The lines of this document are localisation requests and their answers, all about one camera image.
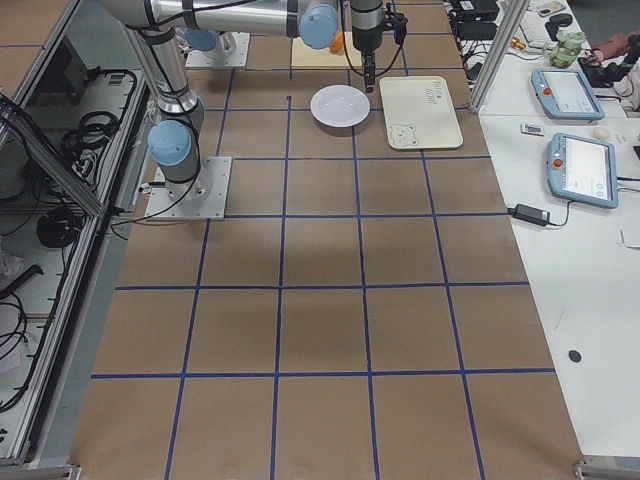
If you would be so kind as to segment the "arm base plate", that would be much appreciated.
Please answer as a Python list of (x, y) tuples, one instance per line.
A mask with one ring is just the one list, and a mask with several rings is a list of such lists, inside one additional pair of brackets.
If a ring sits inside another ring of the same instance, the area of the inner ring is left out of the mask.
[(149, 190), (144, 216), (151, 221), (223, 220), (231, 177), (232, 158), (204, 157), (195, 185), (166, 184), (160, 167), (154, 181), (160, 186)]
[(247, 62), (248, 48), (250, 43), (249, 33), (231, 32), (236, 40), (236, 51), (226, 58), (210, 58), (203, 53), (192, 50), (188, 44), (186, 67), (188, 69), (224, 69), (234, 67), (244, 67)]

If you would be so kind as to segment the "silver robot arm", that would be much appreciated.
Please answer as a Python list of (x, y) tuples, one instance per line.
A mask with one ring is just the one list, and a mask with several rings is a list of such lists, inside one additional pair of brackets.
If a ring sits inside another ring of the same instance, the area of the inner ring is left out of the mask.
[(184, 28), (183, 38), (192, 50), (210, 58), (226, 58), (236, 51), (236, 40), (231, 32)]
[(128, 31), (146, 80), (154, 87), (161, 121), (147, 137), (167, 190), (177, 199), (208, 193), (199, 133), (204, 106), (189, 84), (176, 40), (184, 28), (219, 37), (249, 33), (299, 38), (315, 50), (329, 47), (351, 21), (352, 42), (360, 53), (360, 76), (371, 92), (378, 75), (375, 54), (392, 32), (397, 45), (407, 34), (405, 15), (382, 1), (353, 1), (349, 14), (340, 1), (106, 1), (106, 11)]

